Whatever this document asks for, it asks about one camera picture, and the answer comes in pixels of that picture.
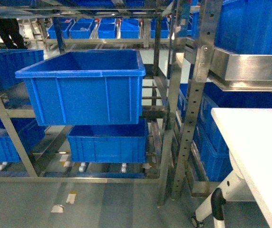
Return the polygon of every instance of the table leg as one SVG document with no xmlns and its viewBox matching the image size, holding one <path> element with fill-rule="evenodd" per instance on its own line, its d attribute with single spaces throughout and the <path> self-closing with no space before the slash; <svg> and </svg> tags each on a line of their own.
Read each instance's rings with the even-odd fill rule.
<svg viewBox="0 0 272 228">
<path fill-rule="evenodd" d="M 233 170 L 222 183 L 211 193 L 208 198 L 197 208 L 192 217 L 194 227 L 202 227 L 203 220 L 211 213 L 214 218 L 215 228 L 224 228 L 223 204 L 230 200 L 233 195 L 246 186 L 246 181 L 240 178 Z"/>
</svg>

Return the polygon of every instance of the blue storage bin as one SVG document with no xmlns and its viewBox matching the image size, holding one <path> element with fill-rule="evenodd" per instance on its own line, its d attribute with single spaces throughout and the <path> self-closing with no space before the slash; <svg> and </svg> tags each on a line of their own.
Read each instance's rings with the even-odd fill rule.
<svg viewBox="0 0 272 228">
<path fill-rule="evenodd" d="M 0 0 L 3 6 L 36 6 L 36 0 Z"/>
<path fill-rule="evenodd" d="M 193 135 L 193 141 L 198 149 L 198 152 L 201 154 L 202 151 L 202 145 L 205 137 L 205 131 L 203 126 L 201 125 L 200 122 L 197 122 L 194 135 Z"/>
<path fill-rule="evenodd" d="M 103 18 L 100 20 L 101 24 L 116 24 L 116 18 Z"/>
<path fill-rule="evenodd" d="M 39 125 L 102 125 L 138 123 L 145 74 L 139 51 L 113 49 L 65 53 L 16 77 Z"/>
<path fill-rule="evenodd" d="M 115 39 L 117 35 L 116 24 L 100 24 L 98 27 L 98 37 L 100 39 Z"/>
<path fill-rule="evenodd" d="M 62 32 L 63 32 L 63 38 L 64 39 L 68 39 L 69 37 L 69 29 L 73 24 L 71 22 L 66 23 L 66 22 L 61 22 L 61 26 L 62 26 Z M 49 38 L 51 39 L 56 39 L 56 31 L 55 31 L 55 26 L 52 25 L 49 27 L 49 29 L 47 29 L 47 32 L 49 33 Z"/>
<path fill-rule="evenodd" d="M 201 161 L 210 181 L 223 181 L 233 170 L 229 152 L 217 152 L 209 138 L 203 133 L 203 145 L 201 149 Z"/>
<path fill-rule="evenodd" d="M 0 91 L 22 82 L 15 78 L 15 71 L 44 59 L 43 50 L 0 50 Z"/>
<path fill-rule="evenodd" d="M 212 108 L 272 108 L 272 92 L 223 92 L 213 83 L 206 83 L 199 120 L 215 150 L 227 153 L 228 147 L 214 122 Z"/>
<path fill-rule="evenodd" d="M 121 38 L 139 38 L 139 21 L 133 18 L 124 18 L 120 27 Z"/>
<path fill-rule="evenodd" d="M 182 117 L 185 116 L 186 108 L 187 108 L 187 100 L 186 100 L 186 93 L 187 93 L 188 84 L 182 83 L 180 84 L 180 90 L 178 95 L 177 107 L 180 111 Z"/>
<path fill-rule="evenodd" d="M 148 126 L 145 119 L 128 125 L 74 126 L 67 134 L 73 162 L 143 163 Z"/>
<path fill-rule="evenodd" d="M 76 23 L 93 23 L 95 25 L 95 19 L 93 18 L 80 18 Z"/>
<path fill-rule="evenodd" d="M 35 119 L 13 118 L 12 123 L 26 152 L 29 152 L 45 136 L 45 128 L 38 126 Z M 20 160 L 19 154 L 0 120 L 0 162 L 19 162 Z"/>
<path fill-rule="evenodd" d="M 95 25 L 93 23 L 75 23 L 69 30 L 72 39 L 89 38 Z"/>
<path fill-rule="evenodd" d="M 156 27 L 156 19 L 151 20 L 151 38 L 155 38 L 155 27 Z M 167 21 L 161 22 L 161 35 L 160 38 L 168 38 L 169 37 L 169 26 Z"/>
<path fill-rule="evenodd" d="M 238 54 L 272 55 L 272 0 L 225 0 L 215 45 Z"/>
<path fill-rule="evenodd" d="M 63 5 L 66 6 L 89 6 L 89 7 L 113 7 L 114 4 L 112 0 L 70 0 L 70 1 L 64 1 L 64 0 L 58 0 Z M 128 7 L 137 7 L 137 6 L 143 6 L 144 0 L 126 0 L 126 5 Z"/>
</svg>

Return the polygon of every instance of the shelving unit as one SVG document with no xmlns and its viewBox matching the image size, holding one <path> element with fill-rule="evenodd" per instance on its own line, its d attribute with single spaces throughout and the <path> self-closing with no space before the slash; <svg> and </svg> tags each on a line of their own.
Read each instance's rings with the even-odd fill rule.
<svg viewBox="0 0 272 228">
<path fill-rule="evenodd" d="M 43 6 L 36 7 L 2 7 L 8 13 L 2 17 L 26 17 L 26 18 L 53 18 L 56 27 L 57 40 L 48 39 L 47 44 L 58 44 L 61 53 L 65 52 L 65 44 L 143 44 L 148 47 L 154 41 L 154 64 L 146 65 L 147 75 L 145 79 L 153 79 L 152 86 L 145 88 L 152 89 L 152 105 L 143 106 L 142 117 L 147 118 L 151 123 L 152 137 L 149 137 L 151 151 L 148 153 L 148 161 L 154 163 L 153 169 L 145 172 L 144 177 L 139 178 L 129 174 L 121 178 L 105 177 L 97 174 L 88 177 L 85 173 L 73 173 L 68 168 L 65 172 L 45 172 L 50 162 L 51 155 L 60 147 L 65 140 L 65 134 L 70 129 L 66 126 L 60 134 L 49 136 L 52 138 L 49 145 L 37 153 L 35 159 L 30 159 L 23 148 L 20 139 L 15 131 L 11 118 L 34 118 L 31 106 L 23 106 L 16 109 L 5 107 L 0 98 L 0 118 L 3 121 L 14 145 L 22 159 L 27 172 L 17 172 L 15 175 L 0 172 L 0 181 L 16 182 L 93 182 L 93 183 L 158 183 L 158 205 L 163 205 L 167 191 L 167 181 L 172 185 L 172 198 L 177 199 L 183 188 L 185 178 L 191 189 L 192 196 L 208 196 L 218 185 L 218 182 L 210 182 L 205 176 L 201 163 L 198 159 L 196 147 L 192 144 L 194 129 L 203 95 L 204 84 L 207 78 L 211 79 L 223 90 L 255 90 L 272 91 L 272 56 L 266 55 L 237 55 L 214 47 L 214 37 L 220 17 L 222 1 L 202 0 L 198 28 L 200 36 L 198 40 L 190 38 L 177 38 L 177 28 L 180 23 L 182 0 L 174 0 L 170 12 L 176 15 L 172 20 L 170 36 L 171 39 L 160 39 L 162 13 L 166 6 L 161 1 L 147 0 L 144 7 L 127 8 L 120 2 L 116 8 L 90 8 L 79 6 L 63 6 L 54 0 L 39 1 Z M 190 10 L 198 10 L 199 7 L 191 7 Z M 90 39 L 63 39 L 61 36 L 59 17 L 136 17 L 143 18 L 140 39 L 98 39 L 96 32 L 93 32 Z M 149 19 L 157 18 L 155 39 L 152 40 L 149 34 Z M 169 42 L 169 64 L 168 73 L 165 76 L 158 67 L 159 47 L 161 43 Z M 180 117 L 177 110 L 177 99 L 181 82 L 181 68 L 183 59 L 191 63 L 188 106 L 186 115 Z M 269 72 L 262 77 L 262 72 Z M 162 104 L 156 105 L 156 100 L 161 99 Z M 160 134 L 157 119 L 164 120 L 164 133 Z"/>
</svg>

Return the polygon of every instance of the floor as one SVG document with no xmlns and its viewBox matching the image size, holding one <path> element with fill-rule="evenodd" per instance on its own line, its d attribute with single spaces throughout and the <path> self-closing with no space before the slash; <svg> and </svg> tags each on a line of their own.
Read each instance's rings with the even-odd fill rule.
<svg viewBox="0 0 272 228">
<path fill-rule="evenodd" d="M 45 58 L 57 54 L 57 49 L 45 51 Z M 167 54 L 162 48 L 164 72 Z M 142 49 L 141 56 L 144 63 L 153 63 L 152 49 Z M 67 204 L 72 191 L 75 202 Z M 156 199 L 155 184 L 0 183 L 0 228 L 191 228 L 189 219 L 203 201 L 191 198 L 187 188 L 179 200 L 168 199 L 161 208 Z M 63 213 L 51 213 L 55 205 L 61 205 Z M 228 228 L 268 227 L 255 202 L 228 202 L 224 208 Z M 204 222 L 205 227 L 213 227 L 212 216 Z"/>
</svg>

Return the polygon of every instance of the person's leg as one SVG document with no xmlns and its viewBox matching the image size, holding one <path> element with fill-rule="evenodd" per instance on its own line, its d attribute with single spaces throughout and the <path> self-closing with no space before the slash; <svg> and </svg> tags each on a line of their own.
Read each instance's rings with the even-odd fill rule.
<svg viewBox="0 0 272 228">
<path fill-rule="evenodd" d="M 12 40 L 9 38 L 9 33 L 7 32 L 4 26 L 6 22 L 3 23 L 3 20 L 4 19 L 0 19 L 0 37 L 8 49 L 17 49 L 17 46 L 15 46 Z"/>
<path fill-rule="evenodd" d="M 18 49 L 27 49 L 24 45 L 24 39 L 19 33 L 19 24 L 17 19 L 6 19 L 8 20 L 7 32 L 11 36 L 13 42 L 18 46 Z"/>
</svg>

